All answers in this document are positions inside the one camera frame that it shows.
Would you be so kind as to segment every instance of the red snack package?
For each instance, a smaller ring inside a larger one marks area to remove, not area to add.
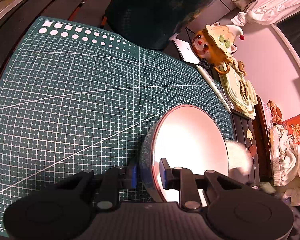
[[[294,144],[300,144],[300,115],[278,124],[281,124],[288,131],[288,136],[291,137]]]

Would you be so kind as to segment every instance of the white square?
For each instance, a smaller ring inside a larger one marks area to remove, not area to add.
[[[66,25],[66,26],[65,26],[65,30],[69,30],[69,31],[70,31],[71,29],[72,29],[72,26],[71,26],[71,25]]]
[[[45,21],[42,26],[50,27],[53,22]]]
[[[54,28],[60,29],[62,26],[63,26],[62,23],[56,23],[56,24],[54,25]]]

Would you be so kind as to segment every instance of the white curtain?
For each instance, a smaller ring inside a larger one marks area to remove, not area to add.
[[[257,0],[246,12],[238,13],[231,21],[237,26],[247,23],[269,25],[276,23],[300,7],[300,0]]]

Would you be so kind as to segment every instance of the pink wall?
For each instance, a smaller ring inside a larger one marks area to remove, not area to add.
[[[256,93],[265,102],[274,101],[283,120],[300,114],[300,69],[280,37],[266,25],[247,24],[242,30],[245,40],[236,40],[234,57],[245,63]]]

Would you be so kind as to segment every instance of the dark table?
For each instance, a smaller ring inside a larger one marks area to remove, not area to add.
[[[17,44],[26,33],[28,27],[38,16],[54,17],[80,22],[100,27],[106,7],[111,0],[23,0],[0,20],[0,76],[8,63]],[[187,41],[186,30],[178,36]],[[180,59],[178,50],[171,42],[164,53]],[[220,80],[216,73],[211,73],[214,79]],[[246,132],[249,128],[254,135],[252,121],[239,113],[231,114],[234,139],[243,143],[247,148],[251,145]],[[259,166],[257,154],[252,158],[253,167],[249,180],[253,185],[259,184]]]

